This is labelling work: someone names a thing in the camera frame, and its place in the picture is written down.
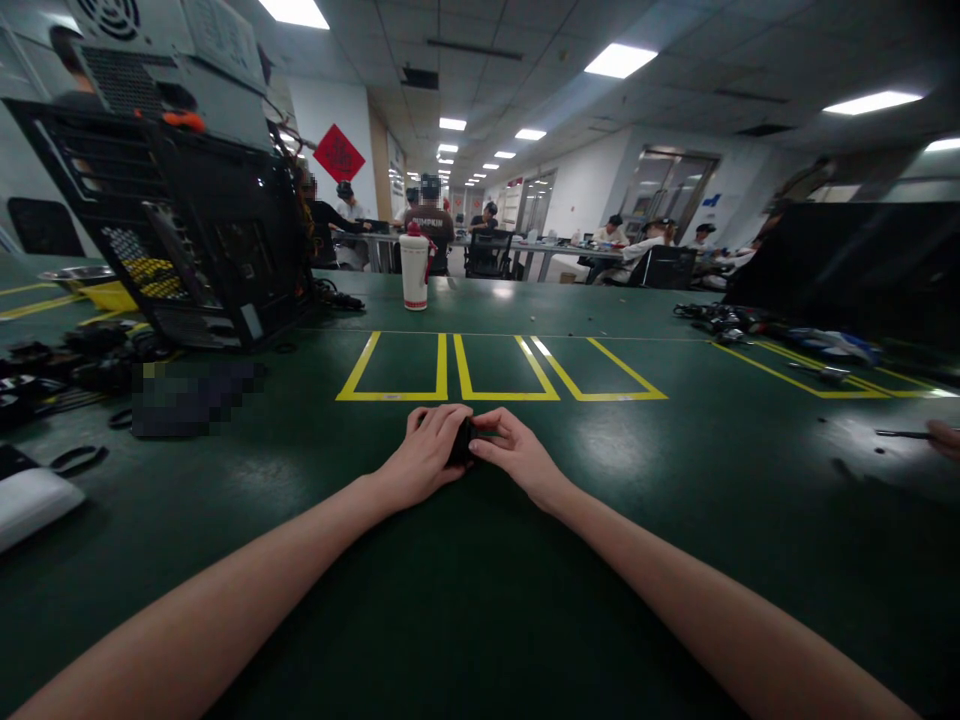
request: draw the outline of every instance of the ventilation fan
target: ventilation fan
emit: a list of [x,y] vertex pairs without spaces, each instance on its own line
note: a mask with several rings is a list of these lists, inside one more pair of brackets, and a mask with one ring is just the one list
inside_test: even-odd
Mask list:
[[77,4],[100,32],[114,40],[129,42],[140,32],[137,0],[77,0]]

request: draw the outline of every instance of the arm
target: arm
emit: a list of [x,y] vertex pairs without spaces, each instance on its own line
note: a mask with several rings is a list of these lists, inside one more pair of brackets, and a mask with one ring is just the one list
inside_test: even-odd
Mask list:
[[444,464],[471,414],[418,408],[383,467],[142,610],[13,718],[199,718],[357,538],[463,475]]
[[474,440],[470,450],[580,535],[755,720],[917,718],[782,610],[579,490],[509,411],[474,424],[498,436]]

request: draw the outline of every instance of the blurred object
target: blurred object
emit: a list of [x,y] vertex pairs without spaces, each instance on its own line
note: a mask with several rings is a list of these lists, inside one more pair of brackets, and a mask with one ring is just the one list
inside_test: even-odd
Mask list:
[[95,287],[81,288],[80,293],[86,295],[97,306],[98,310],[107,310],[111,312],[136,312],[137,303],[123,283],[119,280],[111,283],[104,283]]
[[62,290],[74,295],[81,294],[81,288],[103,285],[117,279],[117,274],[109,265],[87,265],[85,267],[48,270],[37,275],[44,282],[59,285]]

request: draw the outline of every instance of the black chair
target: black chair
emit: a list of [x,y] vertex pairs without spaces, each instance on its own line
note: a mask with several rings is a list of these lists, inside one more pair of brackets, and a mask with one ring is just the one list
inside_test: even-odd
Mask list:
[[85,257],[70,212],[62,203],[10,198],[7,210],[25,253]]
[[512,240],[513,235],[506,231],[474,230],[463,264],[467,277],[509,280]]
[[692,248],[654,245],[640,258],[625,283],[610,278],[603,282],[615,287],[685,290],[693,279],[693,266],[696,262],[697,251]]

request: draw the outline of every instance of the hand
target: hand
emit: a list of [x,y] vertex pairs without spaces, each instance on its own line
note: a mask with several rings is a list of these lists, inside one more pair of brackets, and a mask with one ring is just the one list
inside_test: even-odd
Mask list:
[[930,444],[933,449],[954,462],[960,462],[960,432],[957,432],[941,420],[931,420],[927,430],[933,435]]
[[541,510],[552,512],[561,495],[576,490],[533,431],[506,408],[478,415],[473,424],[497,437],[474,440],[470,451],[505,470]]
[[383,467],[369,476],[377,494],[393,512],[423,502],[439,488],[459,480],[465,467],[445,468],[465,418],[466,405],[417,408],[407,417],[407,436]]

